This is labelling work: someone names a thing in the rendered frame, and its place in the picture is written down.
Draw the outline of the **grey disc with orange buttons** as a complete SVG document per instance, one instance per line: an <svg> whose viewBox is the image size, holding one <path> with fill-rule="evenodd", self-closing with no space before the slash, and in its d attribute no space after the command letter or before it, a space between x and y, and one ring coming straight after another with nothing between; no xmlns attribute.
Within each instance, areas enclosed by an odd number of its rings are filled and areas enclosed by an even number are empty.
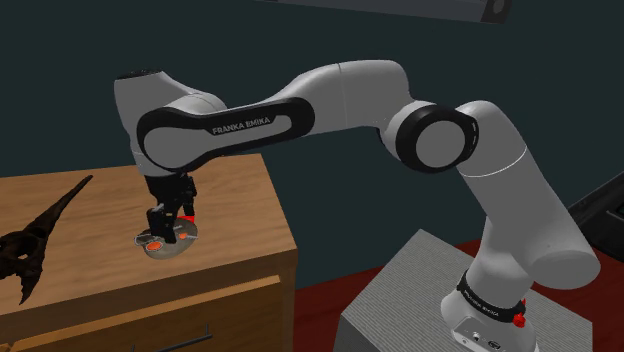
<svg viewBox="0 0 624 352"><path fill-rule="evenodd" d="M161 236L154 236L149 229L134 237L134 244L143 248L152 259L165 260L186 251L198 239L198 228L193 216L178 217L173 226L176 242L169 244Z"/></svg>

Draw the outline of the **wooden chest of drawers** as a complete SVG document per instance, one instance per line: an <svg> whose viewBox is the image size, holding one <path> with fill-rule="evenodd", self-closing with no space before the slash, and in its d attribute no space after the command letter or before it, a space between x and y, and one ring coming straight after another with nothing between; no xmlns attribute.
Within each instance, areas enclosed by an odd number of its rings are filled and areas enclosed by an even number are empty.
<svg viewBox="0 0 624 352"><path fill-rule="evenodd" d="M193 178L199 234L167 260L133 241L153 204L133 166L0 178L0 235L84 183L32 295L0 280L0 352L292 352L297 247L263 159Z"/></svg>

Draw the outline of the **black furniture piece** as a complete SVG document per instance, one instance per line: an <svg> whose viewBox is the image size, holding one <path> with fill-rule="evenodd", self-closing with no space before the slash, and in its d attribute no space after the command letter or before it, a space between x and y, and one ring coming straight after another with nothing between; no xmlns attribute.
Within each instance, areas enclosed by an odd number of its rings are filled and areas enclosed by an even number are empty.
<svg viewBox="0 0 624 352"><path fill-rule="evenodd" d="M624 171L568 207L589 244L624 263Z"/></svg>

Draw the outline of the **grey ribbed robot stand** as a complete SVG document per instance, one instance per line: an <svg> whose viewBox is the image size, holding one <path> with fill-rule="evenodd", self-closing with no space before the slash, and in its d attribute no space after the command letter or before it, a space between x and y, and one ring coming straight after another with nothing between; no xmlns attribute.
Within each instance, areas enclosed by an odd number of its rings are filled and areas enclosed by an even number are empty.
<svg viewBox="0 0 624 352"><path fill-rule="evenodd" d="M473 258L419 230L341 313L333 352L471 352L441 315ZM593 352L592 323L530 290L538 352Z"/></svg>

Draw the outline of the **dark bird skull figure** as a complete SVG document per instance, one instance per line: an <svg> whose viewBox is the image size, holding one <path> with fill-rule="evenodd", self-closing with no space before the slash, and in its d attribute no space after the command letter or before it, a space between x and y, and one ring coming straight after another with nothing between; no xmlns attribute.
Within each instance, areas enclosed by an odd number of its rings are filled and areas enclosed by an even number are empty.
<svg viewBox="0 0 624 352"><path fill-rule="evenodd" d="M0 236L0 280L13 275L20 278L19 304L31 296L41 278L49 237L62 212L92 178L86 176L22 230Z"/></svg>

